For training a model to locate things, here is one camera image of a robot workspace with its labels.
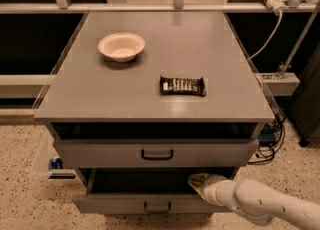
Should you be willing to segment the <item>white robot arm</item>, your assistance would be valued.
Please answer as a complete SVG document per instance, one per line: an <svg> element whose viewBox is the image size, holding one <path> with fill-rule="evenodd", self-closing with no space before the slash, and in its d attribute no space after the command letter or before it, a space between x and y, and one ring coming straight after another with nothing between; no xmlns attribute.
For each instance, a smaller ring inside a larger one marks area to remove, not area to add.
<svg viewBox="0 0 320 230"><path fill-rule="evenodd" d="M280 218L300 230L320 230L320 205L281 193L259 181L221 175L190 175L189 185L208 203L227 207L258 226Z"/></svg>

